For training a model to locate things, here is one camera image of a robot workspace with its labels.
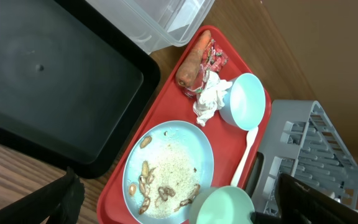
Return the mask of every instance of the bowl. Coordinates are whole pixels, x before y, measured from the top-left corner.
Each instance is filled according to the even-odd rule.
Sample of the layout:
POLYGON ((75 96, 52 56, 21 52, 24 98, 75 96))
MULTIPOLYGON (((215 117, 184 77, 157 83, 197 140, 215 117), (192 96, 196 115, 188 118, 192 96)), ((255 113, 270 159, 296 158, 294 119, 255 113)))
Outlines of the bowl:
POLYGON ((211 187, 201 192, 191 204, 190 224, 252 224, 254 204, 247 193, 233 186, 211 187))
POLYGON ((260 80, 245 73, 231 80, 233 86, 223 98, 224 106, 219 110, 225 122, 250 131, 262 121, 265 113, 265 90, 260 80))
POLYGON ((151 150, 157 150, 158 148, 161 148, 162 144, 171 141, 186 147, 186 152, 190 155, 191 163, 193 163, 192 166, 194 166, 196 171, 200 174, 200 191, 209 189, 211 186, 214 172, 214 158, 212 147, 205 134, 195 125, 185 121, 168 121, 155 126, 145 133, 132 148, 126 161, 122 178, 122 192, 125 204, 128 211, 139 223, 179 224, 189 218, 189 205, 182 207, 179 211, 167 218, 153 218, 146 213, 139 215, 139 208, 144 199, 143 195, 139 192, 138 181, 140 173, 142 172, 142 163, 145 160, 149 160, 150 156, 153 156, 150 153, 151 150), (140 144, 147 136, 151 136, 152 141, 145 148, 141 149, 140 144), (131 197, 128 192, 131 184, 136 184, 137 187, 133 197, 131 197))

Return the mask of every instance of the orange carrot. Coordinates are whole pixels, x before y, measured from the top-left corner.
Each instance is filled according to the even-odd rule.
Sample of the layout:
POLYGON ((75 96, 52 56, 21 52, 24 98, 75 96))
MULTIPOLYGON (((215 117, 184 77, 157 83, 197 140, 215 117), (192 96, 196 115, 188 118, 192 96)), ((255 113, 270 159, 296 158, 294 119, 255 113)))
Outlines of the orange carrot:
POLYGON ((198 70, 200 69, 203 53, 210 40, 211 31, 204 31, 196 45, 190 50, 185 61, 180 65, 176 74, 176 81, 180 86, 189 87, 194 84, 198 70))

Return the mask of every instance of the wooden table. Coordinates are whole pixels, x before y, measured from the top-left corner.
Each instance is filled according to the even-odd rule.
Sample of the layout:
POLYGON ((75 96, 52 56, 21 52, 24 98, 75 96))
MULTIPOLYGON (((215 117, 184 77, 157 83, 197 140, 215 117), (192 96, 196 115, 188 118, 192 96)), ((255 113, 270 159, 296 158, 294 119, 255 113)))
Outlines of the wooden table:
MULTIPOLYGON (((275 99, 315 99, 295 58, 259 0, 215 0, 203 22, 219 28, 275 99)), ((184 47, 152 53, 161 69, 161 89, 184 47)), ((96 204, 110 171, 83 180, 86 197, 78 223, 97 223, 96 204)), ((0 146, 0 209, 61 177, 64 171, 0 146)))

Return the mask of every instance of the white plastic spoon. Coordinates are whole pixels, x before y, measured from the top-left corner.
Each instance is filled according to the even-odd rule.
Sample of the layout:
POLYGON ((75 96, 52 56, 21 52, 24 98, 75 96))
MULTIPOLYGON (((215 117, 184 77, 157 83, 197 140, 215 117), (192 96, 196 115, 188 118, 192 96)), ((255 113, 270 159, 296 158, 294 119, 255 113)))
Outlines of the white plastic spoon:
POLYGON ((244 170, 244 166, 246 165, 246 161, 247 161, 247 157, 249 154, 249 151, 251 149, 251 146, 254 144, 255 142, 255 138, 256 135, 258 134, 258 127, 250 130, 247 133, 247 147, 246 147, 246 151, 244 152, 244 155, 241 158, 240 164, 239 166, 237 166, 236 172, 234 173, 233 178, 231 179, 230 185, 231 186, 235 186, 237 187, 237 185, 239 184, 239 180, 242 174, 242 170, 244 170))

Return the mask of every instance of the candy wrapper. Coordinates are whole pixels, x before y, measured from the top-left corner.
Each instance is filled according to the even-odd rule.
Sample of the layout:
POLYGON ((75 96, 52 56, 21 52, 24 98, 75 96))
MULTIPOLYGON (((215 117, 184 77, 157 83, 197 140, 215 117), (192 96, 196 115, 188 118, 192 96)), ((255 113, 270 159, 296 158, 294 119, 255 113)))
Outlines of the candy wrapper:
POLYGON ((206 79, 206 71, 210 70, 219 73, 228 60, 229 57, 223 52, 222 48, 216 44, 214 39, 211 39, 205 48, 196 80, 191 87, 183 89, 184 94, 189 97, 194 97, 197 93, 201 93, 208 81, 206 79))

